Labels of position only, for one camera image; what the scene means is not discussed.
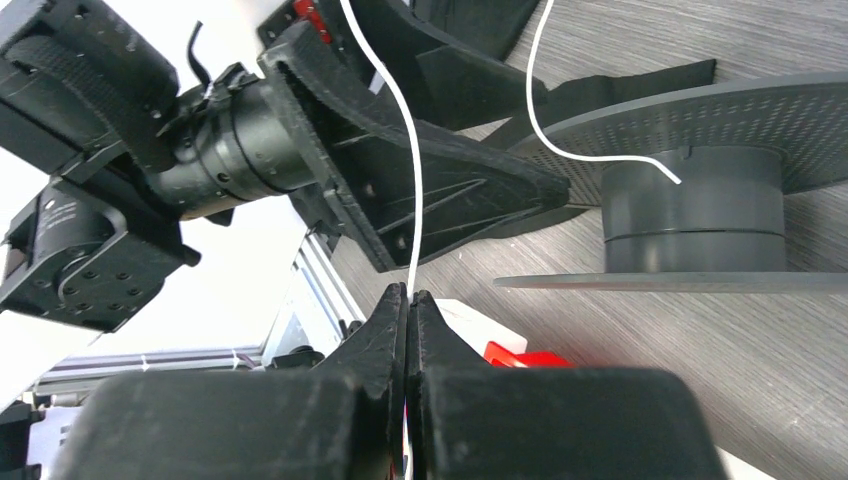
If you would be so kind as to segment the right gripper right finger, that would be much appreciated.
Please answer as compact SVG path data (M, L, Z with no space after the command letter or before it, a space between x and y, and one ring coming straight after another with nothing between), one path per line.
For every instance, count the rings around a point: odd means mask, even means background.
M417 479L723 479L700 405L653 368L489 364L427 291L408 314Z

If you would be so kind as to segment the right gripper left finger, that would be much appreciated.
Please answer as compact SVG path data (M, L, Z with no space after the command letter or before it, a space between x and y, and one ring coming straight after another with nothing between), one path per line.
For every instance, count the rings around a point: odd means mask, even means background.
M312 368L154 371L102 382L56 479L399 479L407 291Z

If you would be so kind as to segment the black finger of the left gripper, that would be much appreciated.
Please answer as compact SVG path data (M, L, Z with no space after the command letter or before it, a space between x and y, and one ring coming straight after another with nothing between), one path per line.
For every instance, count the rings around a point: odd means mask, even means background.
M291 196L310 226L354 240L373 267L428 262L567 203L569 181L417 121L414 161L396 101L372 93L299 22L258 59L285 129L314 176Z
M534 1L354 1L355 19L412 116L450 131L525 109L523 71L506 64Z

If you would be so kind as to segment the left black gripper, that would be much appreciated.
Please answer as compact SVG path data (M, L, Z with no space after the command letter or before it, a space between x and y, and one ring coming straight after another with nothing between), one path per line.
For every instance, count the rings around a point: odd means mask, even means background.
M179 89L177 72L102 1L12 1L1 11L1 145L49 177L3 238L1 307L111 333L200 254L184 220L314 175L242 65Z

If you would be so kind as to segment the dark grey cable spool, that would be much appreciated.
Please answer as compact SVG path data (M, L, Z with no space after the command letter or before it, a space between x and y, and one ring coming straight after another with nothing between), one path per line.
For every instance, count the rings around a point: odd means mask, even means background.
M502 277L501 287L843 293L843 273L787 268L784 199L847 179L847 76L737 80L590 111L517 155L601 211L604 271Z

